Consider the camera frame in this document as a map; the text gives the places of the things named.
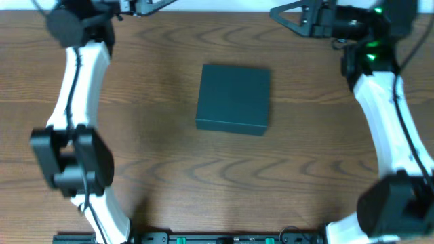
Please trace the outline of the dark green box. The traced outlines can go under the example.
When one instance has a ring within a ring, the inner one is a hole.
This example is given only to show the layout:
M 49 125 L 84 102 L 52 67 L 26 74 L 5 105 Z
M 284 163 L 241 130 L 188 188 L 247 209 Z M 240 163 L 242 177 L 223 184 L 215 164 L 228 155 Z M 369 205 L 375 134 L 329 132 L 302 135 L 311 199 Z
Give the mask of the dark green box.
M 203 65 L 196 128 L 264 135 L 269 125 L 270 83 L 267 69 Z

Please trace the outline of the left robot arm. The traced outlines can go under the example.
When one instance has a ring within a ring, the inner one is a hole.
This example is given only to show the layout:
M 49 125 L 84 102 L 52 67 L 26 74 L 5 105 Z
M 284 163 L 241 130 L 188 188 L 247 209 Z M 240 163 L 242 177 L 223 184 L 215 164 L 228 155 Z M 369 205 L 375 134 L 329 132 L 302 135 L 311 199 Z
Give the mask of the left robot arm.
M 174 0 L 58 1 L 44 12 L 46 27 L 66 51 L 55 109 L 30 143 L 48 186 L 59 190 L 93 228 L 91 234 L 59 233 L 54 243 L 151 243 L 121 209 L 112 183 L 114 158 L 97 131 L 102 82 L 115 45 L 112 19 L 150 16 Z

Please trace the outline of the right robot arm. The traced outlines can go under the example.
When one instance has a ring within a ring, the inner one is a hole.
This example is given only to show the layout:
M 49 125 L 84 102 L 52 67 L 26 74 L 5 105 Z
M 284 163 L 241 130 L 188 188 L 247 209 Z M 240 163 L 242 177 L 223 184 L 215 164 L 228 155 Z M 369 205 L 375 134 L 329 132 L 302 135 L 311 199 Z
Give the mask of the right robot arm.
M 296 1 L 270 17 L 301 37 L 331 38 L 343 52 L 341 73 L 362 107 L 378 160 L 379 180 L 355 213 L 314 234 L 310 243 L 396 243 L 433 234 L 433 159 L 408 108 L 397 44 L 412 30 L 417 1 L 379 1 L 372 7 L 334 0 Z

